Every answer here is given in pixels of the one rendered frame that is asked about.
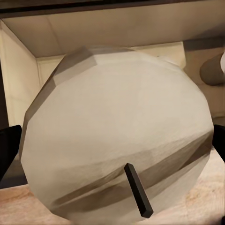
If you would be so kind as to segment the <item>pillar candle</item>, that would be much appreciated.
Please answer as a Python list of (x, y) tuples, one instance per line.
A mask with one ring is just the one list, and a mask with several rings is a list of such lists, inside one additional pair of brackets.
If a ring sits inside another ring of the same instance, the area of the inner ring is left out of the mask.
[(171, 62), (171, 63), (175, 64), (175, 62), (171, 58), (169, 58), (169, 57), (166, 57), (166, 56), (157, 56), (157, 58), (160, 58), (160, 59), (163, 59), (165, 61), (168, 61), (168, 62)]
[(200, 69), (200, 77), (210, 86), (225, 83), (225, 52), (205, 61)]
[(19, 157), (30, 191), (80, 225), (127, 225), (176, 203), (206, 166), (207, 98), (176, 64), (83, 45), (25, 113)]

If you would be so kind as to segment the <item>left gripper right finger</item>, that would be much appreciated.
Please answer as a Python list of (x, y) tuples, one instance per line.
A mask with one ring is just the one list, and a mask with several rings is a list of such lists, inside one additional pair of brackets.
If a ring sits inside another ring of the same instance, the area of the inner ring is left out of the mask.
[(212, 140), (213, 149), (215, 149), (225, 162), (225, 127), (221, 125), (214, 126), (214, 135)]

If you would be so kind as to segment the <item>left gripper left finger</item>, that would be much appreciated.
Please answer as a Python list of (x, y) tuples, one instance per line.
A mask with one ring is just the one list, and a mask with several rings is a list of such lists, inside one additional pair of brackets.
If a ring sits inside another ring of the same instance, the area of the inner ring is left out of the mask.
[(21, 125), (0, 130), (0, 181), (19, 151)]

